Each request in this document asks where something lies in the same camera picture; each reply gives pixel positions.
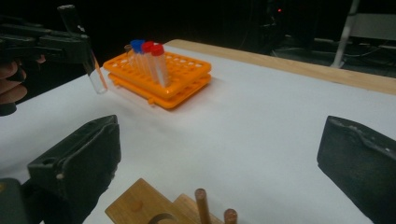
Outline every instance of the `dark background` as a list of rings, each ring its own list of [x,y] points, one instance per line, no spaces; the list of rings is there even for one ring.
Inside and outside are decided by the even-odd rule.
[[[0,14],[65,31],[58,6],[75,5],[99,64],[123,53],[132,39],[185,39],[269,54],[285,35],[304,48],[314,37],[338,41],[352,0],[147,0],[119,2],[1,1]],[[361,12],[395,13],[394,0],[361,0]],[[85,72],[80,64],[46,62],[28,72],[24,100]]]

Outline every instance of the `white table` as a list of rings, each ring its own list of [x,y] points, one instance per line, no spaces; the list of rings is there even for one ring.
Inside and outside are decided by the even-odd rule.
[[[396,136],[396,96],[166,46],[212,64],[212,81],[173,111],[125,90],[97,95],[80,77],[0,118],[0,177],[26,165],[84,123],[117,115],[122,159],[85,223],[111,223],[105,209],[138,178],[170,201],[206,189],[209,209],[238,223],[371,223],[316,160],[326,118],[352,119]]]

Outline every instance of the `hand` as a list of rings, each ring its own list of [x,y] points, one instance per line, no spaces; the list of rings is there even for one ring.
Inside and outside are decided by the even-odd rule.
[[[0,105],[19,101],[27,93],[26,88],[20,85],[20,82],[7,80],[7,78],[13,76],[17,70],[18,65],[16,62],[0,65]],[[26,73],[24,71],[22,71],[22,73],[23,76],[26,77]]]

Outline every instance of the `wooden dowel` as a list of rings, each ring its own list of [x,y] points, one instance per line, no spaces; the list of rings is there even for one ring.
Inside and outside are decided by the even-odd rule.
[[[224,224],[236,224],[238,214],[232,208],[225,210],[224,212]]]
[[[195,200],[197,202],[201,224],[211,224],[209,207],[207,206],[206,191],[204,189],[197,189],[195,191]]]

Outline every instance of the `test tube cap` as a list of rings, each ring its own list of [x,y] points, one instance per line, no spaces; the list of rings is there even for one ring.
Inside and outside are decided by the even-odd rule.
[[[151,47],[151,55],[152,56],[160,56],[165,53],[162,44],[154,45]]]
[[[142,45],[145,43],[145,40],[135,39],[131,41],[132,49],[135,53],[143,53]]]
[[[143,52],[150,53],[152,46],[154,46],[154,41],[146,41],[145,43],[142,44]]]

